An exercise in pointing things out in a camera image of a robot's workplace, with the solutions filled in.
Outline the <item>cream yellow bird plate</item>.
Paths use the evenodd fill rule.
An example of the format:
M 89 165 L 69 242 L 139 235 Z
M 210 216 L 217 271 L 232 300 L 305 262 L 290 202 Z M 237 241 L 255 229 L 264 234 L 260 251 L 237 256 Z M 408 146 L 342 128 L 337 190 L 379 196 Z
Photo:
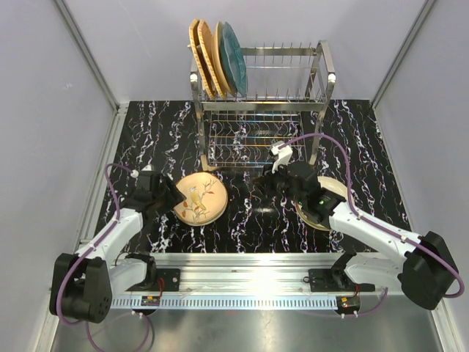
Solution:
M 225 185 L 208 172 L 197 172 L 185 176 L 176 183 L 186 200 L 174 208 L 180 220 L 181 212 L 186 208 L 200 207 L 202 210 L 217 211 L 228 205 L 228 192 Z

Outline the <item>cream bird painted plate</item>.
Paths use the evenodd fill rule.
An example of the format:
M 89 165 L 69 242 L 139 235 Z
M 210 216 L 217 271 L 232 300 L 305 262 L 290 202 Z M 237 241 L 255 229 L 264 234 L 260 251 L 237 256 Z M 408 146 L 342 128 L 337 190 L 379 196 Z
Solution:
M 237 90 L 233 74 L 229 66 L 228 56 L 224 47 L 223 29 L 223 23 L 221 21 L 218 21 L 215 25 L 215 31 L 212 41 L 212 58 L 217 82 L 221 88 L 220 96 L 223 99 L 226 99 L 228 95 L 235 97 Z

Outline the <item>teal scalloped plate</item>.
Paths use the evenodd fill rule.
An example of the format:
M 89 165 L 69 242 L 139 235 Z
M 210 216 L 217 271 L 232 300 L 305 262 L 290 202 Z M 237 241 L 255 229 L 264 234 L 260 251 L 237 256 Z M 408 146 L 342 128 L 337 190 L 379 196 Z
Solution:
M 248 88 L 247 68 L 235 31 L 228 22 L 224 23 L 222 35 L 228 76 L 234 84 L 237 93 L 245 97 Z

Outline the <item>woven bamboo tray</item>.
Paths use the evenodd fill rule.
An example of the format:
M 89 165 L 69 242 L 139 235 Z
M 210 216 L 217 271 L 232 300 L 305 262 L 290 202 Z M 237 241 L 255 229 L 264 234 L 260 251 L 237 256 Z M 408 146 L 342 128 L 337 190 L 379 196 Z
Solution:
M 206 20 L 200 20 L 197 26 L 199 47 L 202 51 L 202 72 L 204 74 L 204 88 L 211 99 L 226 98 L 226 90 L 221 86 L 215 71 L 214 39 Z
M 213 81 L 210 75 L 210 71 L 208 69 L 207 63 L 205 62 L 204 55 L 202 52 L 202 44 L 199 40 L 198 34 L 198 26 L 200 20 L 198 18 L 193 19 L 189 26 L 189 39 L 190 39 L 190 47 L 193 53 L 193 57 L 196 61 L 196 66 L 199 70 L 200 76 L 202 78 L 202 83 L 204 90 L 208 94 L 210 98 L 215 98 L 216 89 L 213 85 Z

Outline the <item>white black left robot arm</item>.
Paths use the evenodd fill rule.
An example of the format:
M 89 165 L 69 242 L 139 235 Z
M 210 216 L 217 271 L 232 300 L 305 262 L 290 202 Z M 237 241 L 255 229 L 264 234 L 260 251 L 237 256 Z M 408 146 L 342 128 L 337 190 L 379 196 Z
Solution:
M 113 219 L 73 254 L 60 254 L 53 267 L 49 312 L 63 323 L 100 323 L 114 296 L 130 288 L 149 291 L 160 284 L 155 259 L 129 253 L 116 259 L 130 239 L 186 200 L 167 175 L 145 169 Z

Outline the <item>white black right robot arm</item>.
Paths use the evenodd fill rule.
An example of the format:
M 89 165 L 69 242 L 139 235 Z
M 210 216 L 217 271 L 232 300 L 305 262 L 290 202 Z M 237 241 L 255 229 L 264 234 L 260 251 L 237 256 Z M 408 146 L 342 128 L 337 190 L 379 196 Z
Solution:
M 397 287 L 414 304 L 434 310 L 458 277 L 442 236 L 402 230 L 352 208 L 343 184 L 318 176 L 304 163 L 279 166 L 276 171 L 266 166 L 254 183 L 266 197 L 292 200 L 310 225 L 344 233 L 381 253 L 381 257 L 354 253 L 340 257 L 331 275 L 340 291 L 356 284 Z

